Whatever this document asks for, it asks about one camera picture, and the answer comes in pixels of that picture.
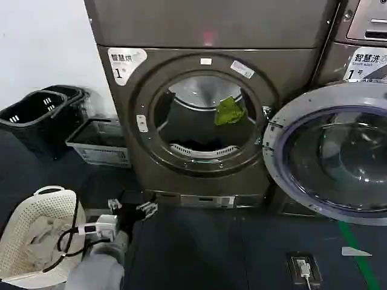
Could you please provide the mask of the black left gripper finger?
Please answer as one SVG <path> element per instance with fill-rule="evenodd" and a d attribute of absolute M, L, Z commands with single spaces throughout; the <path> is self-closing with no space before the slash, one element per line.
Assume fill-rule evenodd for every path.
<path fill-rule="evenodd" d="M 111 213 L 116 213 L 123 207 L 122 199 L 123 199 L 125 193 L 126 193 L 126 191 L 122 190 L 121 193 L 118 195 L 118 197 L 108 199 L 108 201 L 107 201 L 108 208 L 109 208 Z"/>
<path fill-rule="evenodd" d="M 157 197 L 152 195 L 149 201 L 136 206 L 136 210 L 144 217 L 152 217 L 158 211 Z"/>

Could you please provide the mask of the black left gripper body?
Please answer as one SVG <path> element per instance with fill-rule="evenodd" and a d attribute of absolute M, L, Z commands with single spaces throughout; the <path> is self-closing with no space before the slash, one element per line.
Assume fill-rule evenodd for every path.
<path fill-rule="evenodd" d="M 140 204 L 124 203 L 116 211 L 119 218 L 119 231 L 127 234 L 128 239 L 133 239 L 133 227 L 137 221 L 143 219 L 143 211 L 138 209 Z"/>

